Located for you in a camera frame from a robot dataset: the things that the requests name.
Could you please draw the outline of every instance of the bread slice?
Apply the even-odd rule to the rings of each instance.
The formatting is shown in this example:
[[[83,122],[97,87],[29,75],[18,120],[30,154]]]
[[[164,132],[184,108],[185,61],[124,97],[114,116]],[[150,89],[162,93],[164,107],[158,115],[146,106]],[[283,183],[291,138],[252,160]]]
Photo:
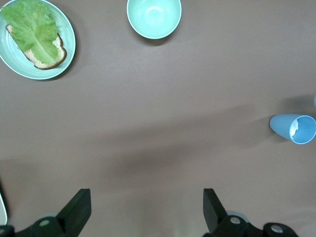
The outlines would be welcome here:
[[[5,28],[8,30],[8,32],[11,35],[12,26],[9,24]],[[57,51],[58,51],[58,55],[55,58],[56,59],[56,63],[50,63],[50,64],[42,63],[40,60],[36,59],[36,57],[34,56],[34,54],[33,54],[31,49],[29,49],[29,50],[27,50],[25,52],[23,51],[23,53],[27,57],[27,59],[29,59],[31,62],[34,63],[34,66],[36,68],[44,69],[44,70],[52,69],[52,68],[57,67],[59,64],[61,64],[65,60],[65,58],[67,56],[67,51],[63,47],[64,43],[63,43],[63,41],[62,41],[62,39],[60,38],[59,35],[57,35],[57,38],[53,41],[53,44],[57,47]]]

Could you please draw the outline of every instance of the mint green bowl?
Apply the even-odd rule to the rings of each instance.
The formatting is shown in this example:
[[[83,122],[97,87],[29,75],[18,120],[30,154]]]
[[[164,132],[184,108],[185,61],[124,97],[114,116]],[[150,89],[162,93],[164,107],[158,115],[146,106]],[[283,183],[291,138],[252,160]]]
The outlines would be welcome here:
[[[171,34],[181,18],[180,0],[128,0],[127,18],[143,37],[161,39]]]
[[[0,58],[17,74],[36,80],[51,79],[60,75],[70,65],[76,50],[74,29],[66,15],[50,2],[46,0],[41,1],[49,7],[52,13],[52,18],[56,21],[59,35],[63,40],[64,48],[67,51],[67,57],[56,68],[42,70],[34,67],[34,64],[24,56],[20,49],[18,49],[18,45],[5,28],[7,22],[0,15]],[[11,0],[4,6],[16,4],[16,2],[16,0]]]

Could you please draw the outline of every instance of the blue cup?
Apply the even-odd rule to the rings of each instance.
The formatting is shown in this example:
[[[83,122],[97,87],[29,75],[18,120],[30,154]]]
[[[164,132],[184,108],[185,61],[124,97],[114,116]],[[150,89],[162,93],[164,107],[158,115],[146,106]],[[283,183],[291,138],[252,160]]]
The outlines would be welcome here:
[[[300,145],[310,142],[316,135],[316,121],[308,115],[274,115],[270,120],[270,128],[278,135]]]

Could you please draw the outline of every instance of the gray table surface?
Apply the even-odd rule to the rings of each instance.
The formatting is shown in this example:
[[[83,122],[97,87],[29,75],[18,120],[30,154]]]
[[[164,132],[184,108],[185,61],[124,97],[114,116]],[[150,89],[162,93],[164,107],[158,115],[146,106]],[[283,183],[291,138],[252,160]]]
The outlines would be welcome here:
[[[81,237],[200,237],[203,188],[214,188],[260,229],[315,235],[316,141],[295,145],[269,119],[316,115],[316,1],[182,0],[160,40],[134,32],[125,0],[51,2],[76,33],[70,68],[39,81],[0,61],[10,224],[90,188]]]

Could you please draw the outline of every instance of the lettuce leaf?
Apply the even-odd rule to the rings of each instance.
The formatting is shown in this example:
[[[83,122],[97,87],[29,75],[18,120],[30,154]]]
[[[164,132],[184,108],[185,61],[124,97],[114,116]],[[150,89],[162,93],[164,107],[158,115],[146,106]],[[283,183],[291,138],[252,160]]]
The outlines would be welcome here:
[[[18,0],[1,8],[1,16],[12,26],[11,36],[22,51],[32,50],[42,63],[54,63],[58,55],[52,43],[58,34],[56,22],[46,4],[39,0]]]

